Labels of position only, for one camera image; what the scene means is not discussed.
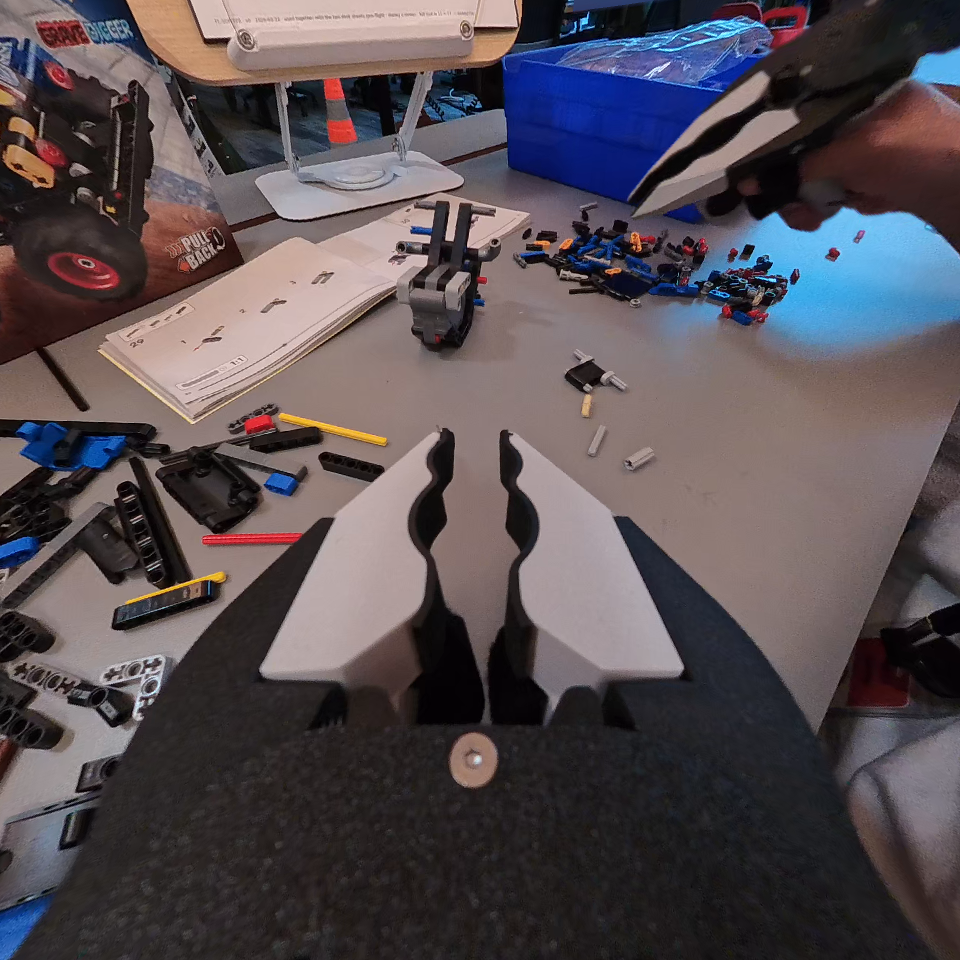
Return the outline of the person's light grey trousers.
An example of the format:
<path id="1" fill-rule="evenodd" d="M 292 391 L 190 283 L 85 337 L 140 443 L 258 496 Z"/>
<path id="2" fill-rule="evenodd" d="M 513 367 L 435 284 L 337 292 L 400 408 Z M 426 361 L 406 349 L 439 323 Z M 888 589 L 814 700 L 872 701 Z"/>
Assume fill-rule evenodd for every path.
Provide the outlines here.
<path id="1" fill-rule="evenodd" d="M 883 629 L 958 603 L 959 423 L 946 429 L 820 737 L 860 839 L 938 958 L 959 956 L 958 660 L 926 682 L 885 661 Z"/>

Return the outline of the pile of large lego beams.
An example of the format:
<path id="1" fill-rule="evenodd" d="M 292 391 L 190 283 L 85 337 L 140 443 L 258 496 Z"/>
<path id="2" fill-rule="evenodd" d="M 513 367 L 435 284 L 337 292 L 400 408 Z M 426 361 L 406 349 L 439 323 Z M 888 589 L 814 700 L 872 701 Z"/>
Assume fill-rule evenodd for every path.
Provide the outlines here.
<path id="1" fill-rule="evenodd" d="M 320 433 L 297 429 L 260 439 L 267 441 L 262 449 L 230 443 L 189 448 L 157 471 L 157 482 L 209 534 L 231 534 L 258 509 L 262 490 L 294 494 L 307 474 L 297 465 L 282 467 L 268 450 L 317 445 Z M 133 458 L 130 464 L 135 480 L 117 486 L 113 504 L 96 503 L 63 527 L 25 561 L 2 597 L 3 775 L 17 754 L 52 751 L 64 743 L 65 725 L 40 711 L 37 698 L 89 711 L 110 729 L 139 725 L 186 654 L 126 651 L 118 662 L 95 663 L 85 676 L 44 659 L 57 638 L 23 605 L 70 557 L 84 553 L 120 579 L 140 566 L 154 586 L 114 608 L 107 627 L 115 637 L 208 609 L 228 580 L 224 572 L 189 579 L 144 462 Z M 43 899 L 63 883 L 121 759 L 121 753 L 85 755 L 73 795 L 2 822 L 2 910 Z"/>

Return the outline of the orange traffic cone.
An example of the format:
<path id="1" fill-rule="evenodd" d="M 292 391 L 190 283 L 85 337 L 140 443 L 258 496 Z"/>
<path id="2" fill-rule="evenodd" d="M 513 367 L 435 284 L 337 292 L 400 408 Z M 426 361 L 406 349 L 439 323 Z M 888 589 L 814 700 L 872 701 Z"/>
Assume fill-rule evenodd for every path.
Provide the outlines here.
<path id="1" fill-rule="evenodd" d="M 322 80 L 326 130 L 331 147 L 347 146 L 358 142 L 358 135 L 352 120 L 341 78 Z"/>

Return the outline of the blue plastic bin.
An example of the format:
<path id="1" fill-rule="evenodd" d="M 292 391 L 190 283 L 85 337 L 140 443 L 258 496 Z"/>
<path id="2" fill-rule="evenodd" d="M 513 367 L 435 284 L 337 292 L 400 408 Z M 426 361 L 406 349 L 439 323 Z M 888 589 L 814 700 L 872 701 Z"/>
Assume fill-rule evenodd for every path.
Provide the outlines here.
<path id="1" fill-rule="evenodd" d="M 566 47 L 502 62 L 512 170 L 627 202 L 646 172 L 723 91 L 760 61 L 748 56 L 705 85 L 561 65 Z"/>

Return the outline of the grey black lego chassis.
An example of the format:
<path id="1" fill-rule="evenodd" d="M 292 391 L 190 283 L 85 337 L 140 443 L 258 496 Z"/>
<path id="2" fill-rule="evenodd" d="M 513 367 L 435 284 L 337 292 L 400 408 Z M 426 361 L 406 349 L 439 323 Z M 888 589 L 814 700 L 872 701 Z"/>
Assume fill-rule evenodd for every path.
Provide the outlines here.
<path id="1" fill-rule="evenodd" d="M 497 210 L 488 205 L 460 203 L 454 237 L 448 240 L 449 201 L 419 199 L 414 208 L 434 213 L 429 241 L 398 242 L 395 250 L 400 255 L 425 256 L 426 262 L 408 270 L 397 281 L 397 300 L 410 306 L 412 333 L 428 351 L 458 349 L 473 325 L 482 266 L 497 259 L 501 247 L 497 237 L 483 246 L 470 246 L 471 227 L 474 217 L 494 217 Z"/>

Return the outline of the lego instruction booklet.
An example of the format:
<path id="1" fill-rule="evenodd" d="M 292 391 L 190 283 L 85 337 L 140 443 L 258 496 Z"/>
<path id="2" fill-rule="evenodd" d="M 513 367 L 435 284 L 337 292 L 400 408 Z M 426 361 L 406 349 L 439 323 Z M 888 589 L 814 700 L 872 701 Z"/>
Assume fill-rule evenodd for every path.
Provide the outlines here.
<path id="1" fill-rule="evenodd" d="M 407 203 L 318 243 L 294 237 L 185 300 L 109 333 L 99 354 L 196 424 L 332 339 L 426 264 L 433 209 Z"/>

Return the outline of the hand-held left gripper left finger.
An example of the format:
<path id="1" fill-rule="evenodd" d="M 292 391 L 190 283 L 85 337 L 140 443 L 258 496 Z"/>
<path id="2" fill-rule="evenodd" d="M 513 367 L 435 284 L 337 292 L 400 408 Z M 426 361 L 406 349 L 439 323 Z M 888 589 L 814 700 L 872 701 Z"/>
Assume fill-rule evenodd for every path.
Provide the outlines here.
<path id="1" fill-rule="evenodd" d="M 427 435 L 332 518 L 259 673 L 373 688 L 420 724 L 473 724 L 485 690 L 432 547 L 447 525 L 455 438 Z"/>

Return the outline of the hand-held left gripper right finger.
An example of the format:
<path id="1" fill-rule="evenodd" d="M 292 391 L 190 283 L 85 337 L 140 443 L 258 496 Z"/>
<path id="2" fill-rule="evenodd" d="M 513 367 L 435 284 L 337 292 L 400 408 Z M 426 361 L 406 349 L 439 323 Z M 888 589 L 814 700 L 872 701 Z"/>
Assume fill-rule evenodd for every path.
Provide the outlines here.
<path id="1" fill-rule="evenodd" d="M 545 724 L 570 690 L 674 681 L 685 667 L 612 511 L 518 433 L 499 436 L 515 547 L 487 659 L 490 720 Z"/>

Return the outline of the long black lego axle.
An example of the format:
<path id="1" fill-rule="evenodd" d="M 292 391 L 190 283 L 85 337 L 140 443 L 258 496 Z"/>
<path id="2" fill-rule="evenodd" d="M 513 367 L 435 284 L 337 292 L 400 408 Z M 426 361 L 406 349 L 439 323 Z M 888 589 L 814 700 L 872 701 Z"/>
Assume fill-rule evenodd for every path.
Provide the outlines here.
<path id="1" fill-rule="evenodd" d="M 80 413 L 89 412 L 90 403 L 70 378 L 66 370 L 52 356 L 52 354 L 45 347 L 41 346 L 37 347 L 33 352 L 54 378 L 54 381 L 58 384 L 60 389 L 64 391 L 75 409 Z"/>

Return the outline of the printed instruction sheet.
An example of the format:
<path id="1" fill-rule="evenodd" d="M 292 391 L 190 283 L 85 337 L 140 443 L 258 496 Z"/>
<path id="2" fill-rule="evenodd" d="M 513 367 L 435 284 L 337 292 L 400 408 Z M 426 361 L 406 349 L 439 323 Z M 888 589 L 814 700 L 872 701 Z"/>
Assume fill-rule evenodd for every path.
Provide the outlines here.
<path id="1" fill-rule="evenodd" d="M 520 27 L 515 1 L 190 1 L 206 40 L 225 40 L 235 29 L 388 22 L 466 21 L 481 29 Z"/>

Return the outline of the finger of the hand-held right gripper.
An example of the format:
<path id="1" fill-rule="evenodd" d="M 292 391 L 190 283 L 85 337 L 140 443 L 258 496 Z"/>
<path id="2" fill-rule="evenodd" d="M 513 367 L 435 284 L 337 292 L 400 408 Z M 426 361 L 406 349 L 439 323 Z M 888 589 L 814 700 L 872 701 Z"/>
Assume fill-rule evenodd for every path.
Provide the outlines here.
<path id="1" fill-rule="evenodd" d="M 666 162 L 660 163 L 650 168 L 634 189 L 633 215 L 666 214 L 721 194 L 730 187 L 732 173 L 740 164 L 740 160 L 699 157 L 682 169 L 669 171 Z"/>
<path id="2" fill-rule="evenodd" d="M 738 181 L 767 172 L 780 163 L 782 135 L 783 73 L 755 69 L 738 79 L 697 117 L 650 168 L 666 162 L 669 171 L 683 169 L 699 158 L 740 161 L 731 173 L 728 191 Z"/>

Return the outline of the small black grey lego assembly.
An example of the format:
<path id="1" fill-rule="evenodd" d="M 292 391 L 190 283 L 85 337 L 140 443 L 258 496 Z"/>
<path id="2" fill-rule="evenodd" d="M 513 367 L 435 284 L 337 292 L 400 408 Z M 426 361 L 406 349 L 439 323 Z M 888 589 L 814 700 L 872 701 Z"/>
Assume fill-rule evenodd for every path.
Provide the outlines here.
<path id="1" fill-rule="evenodd" d="M 612 387 L 620 392 L 628 391 L 627 383 L 612 370 L 600 366 L 594 356 L 575 349 L 573 357 L 577 363 L 566 370 L 564 380 L 582 394 L 591 395 L 599 387 Z"/>

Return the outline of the wooden white document stand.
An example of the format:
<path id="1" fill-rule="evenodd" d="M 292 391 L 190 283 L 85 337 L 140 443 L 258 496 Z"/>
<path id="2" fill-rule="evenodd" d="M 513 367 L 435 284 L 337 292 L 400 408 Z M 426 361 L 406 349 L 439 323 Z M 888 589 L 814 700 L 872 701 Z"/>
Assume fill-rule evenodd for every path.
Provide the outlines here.
<path id="1" fill-rule="evenodd" d="M 226 39 L 205 39 L 189 2 L 130 1 L 128 6 L 150 51 L 183 77 L 218 88 L 272 86 L 286 169 L 258 176 L 256 185 L 278 217 L 309 221 L 462 186 L 459 174 L 413 150 L 414 133 L 435 71 L 486 66 L 510 51 L 522 23 L 522 2 L 514 2 L 520 8 L 515 30 L 441 19 L 241 27 Z M 405 73 L 414 73 L 414 88 L 388 150 L 312 165 L 301 162 L 288 117 L 293 83 Z"/>

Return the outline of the pile of blue black lego pins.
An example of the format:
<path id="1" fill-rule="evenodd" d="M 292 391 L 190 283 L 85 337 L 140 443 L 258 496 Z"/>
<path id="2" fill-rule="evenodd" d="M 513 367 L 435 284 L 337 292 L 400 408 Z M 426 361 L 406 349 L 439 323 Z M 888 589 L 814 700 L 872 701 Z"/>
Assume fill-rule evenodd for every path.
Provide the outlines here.
<path id="1" fill-rule="evenodd" d="M 704 238 L 670 240 L 668 229 L 643 234 L 623 220 L 592 227 L 588 219 L 571 222 L 573 235 L 542 230 L 523 235 L 525 245 L 512 254 L 521 269 L 546 266 L 570 295 L 600 295 L 631 308 L 646 298 L 697 300 L 720 288 L 717 273 L 696 279 L 710 248 Z"/>

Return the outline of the lego set box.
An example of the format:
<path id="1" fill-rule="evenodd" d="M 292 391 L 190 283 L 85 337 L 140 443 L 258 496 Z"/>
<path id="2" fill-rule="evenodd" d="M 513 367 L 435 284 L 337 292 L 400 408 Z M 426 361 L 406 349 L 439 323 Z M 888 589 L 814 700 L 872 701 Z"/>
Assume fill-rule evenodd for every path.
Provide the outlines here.
<path id="1" fill-rule="evenodd" d="M 243 262 L 126 2 L 1 3 L 1 362 Z"/>

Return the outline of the person's right hand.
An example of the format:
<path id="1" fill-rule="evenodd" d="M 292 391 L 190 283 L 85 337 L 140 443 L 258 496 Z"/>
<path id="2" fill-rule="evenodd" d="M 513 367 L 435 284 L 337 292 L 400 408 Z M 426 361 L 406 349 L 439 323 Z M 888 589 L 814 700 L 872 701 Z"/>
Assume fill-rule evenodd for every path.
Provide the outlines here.
<path id="1" fill-rule="evenodd" d="M 841 207 L 870 217 L 909 214 L 959 250 L 959 105 L 907 80 L 824 147 L 806 155 L 800 182 L 825 182 Z"/>

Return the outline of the yellow lego axle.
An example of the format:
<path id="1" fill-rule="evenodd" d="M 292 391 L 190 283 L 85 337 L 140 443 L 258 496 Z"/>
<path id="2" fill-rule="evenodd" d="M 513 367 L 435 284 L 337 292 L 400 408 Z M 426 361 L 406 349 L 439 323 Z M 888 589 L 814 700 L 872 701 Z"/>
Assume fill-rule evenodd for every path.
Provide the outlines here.
<path id="1" fill-rule="evenodd" d="M 332 436 L 334 438 L 349 440 L 376 448 L 386 448 L 389 445 L 389 439 L 386 437 L 354 430 L 352 428 L 328 424 L 322 421 L 311 419 L 309 417 L 301 417 L 294 414 L 285 414 L 281 412 L 275 415 L 275 419 L 277 419 L 282 425 L 318 431 L 320 438 L 322 439 Z"/>

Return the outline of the clear plastic bag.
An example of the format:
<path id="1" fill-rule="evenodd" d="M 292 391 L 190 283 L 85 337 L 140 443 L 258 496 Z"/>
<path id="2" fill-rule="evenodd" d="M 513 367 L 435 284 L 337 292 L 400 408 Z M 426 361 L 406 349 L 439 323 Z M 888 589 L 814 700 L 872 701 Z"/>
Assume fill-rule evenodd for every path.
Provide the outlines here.
<path id="1" fill-rule="evenodd" d="M 558 65 L 699 86 L 768 54 L 772 45 L 773 34 L 761 21 L 738 16 L 642 37 L 581 43 L 567 48 Z"/>

